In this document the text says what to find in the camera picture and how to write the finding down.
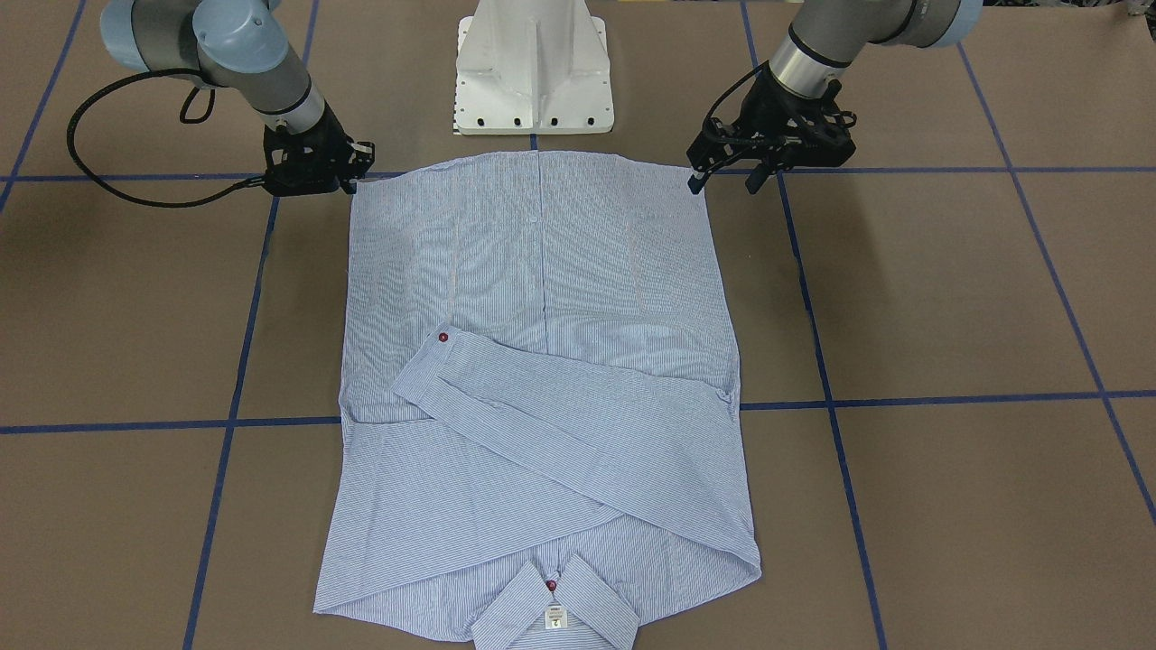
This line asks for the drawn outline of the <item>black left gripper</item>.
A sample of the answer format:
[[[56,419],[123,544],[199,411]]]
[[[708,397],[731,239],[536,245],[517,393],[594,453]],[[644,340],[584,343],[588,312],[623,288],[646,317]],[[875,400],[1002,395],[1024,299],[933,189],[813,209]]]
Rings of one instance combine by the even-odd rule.
[[[704,116],[686,152],[688,189],[699,194],[712,176],[742,161],[756,163],[746,178],[750,194],[759,193],[773,173],[843,167],[855,153],[855,115],[835,102],[839,93],[842,82],[827,79],[817,97],[799,96],[775,77],[768,62],[759,62]]]

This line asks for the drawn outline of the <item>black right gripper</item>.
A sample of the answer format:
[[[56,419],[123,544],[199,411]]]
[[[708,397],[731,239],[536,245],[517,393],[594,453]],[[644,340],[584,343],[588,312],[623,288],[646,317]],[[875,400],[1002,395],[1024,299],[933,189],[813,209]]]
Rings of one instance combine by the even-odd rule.
[[[292,135],[286,126],[264,128],[264,190],[273,197],[355,194],[376,160],[376,146],[355,141],[331,108],[313,127]]]

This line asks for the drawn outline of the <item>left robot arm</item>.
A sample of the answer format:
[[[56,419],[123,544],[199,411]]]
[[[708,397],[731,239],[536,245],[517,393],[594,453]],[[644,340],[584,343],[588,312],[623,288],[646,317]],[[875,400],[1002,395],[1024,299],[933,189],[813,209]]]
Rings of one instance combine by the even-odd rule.
[[[838,168],[854,156],[855,115],[837,104],[842,76],[868,45],[948,49],[975,29],[981,1],[805,1],[768,60],[709,108],[686,156],[699,194],[743,161],[748,193],[796,168]]]

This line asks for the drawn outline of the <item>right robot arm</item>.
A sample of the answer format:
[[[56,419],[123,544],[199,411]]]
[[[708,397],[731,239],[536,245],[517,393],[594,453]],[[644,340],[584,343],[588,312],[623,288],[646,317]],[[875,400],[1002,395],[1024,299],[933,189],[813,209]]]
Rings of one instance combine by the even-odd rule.
[[[265,171],[239,189],[274,197],[354,194],[375,147],[347,135],[275,17],[274,1],[111,1],[101,37],[144,79],[186,79],[195,90],[239,91],[264,120]]]

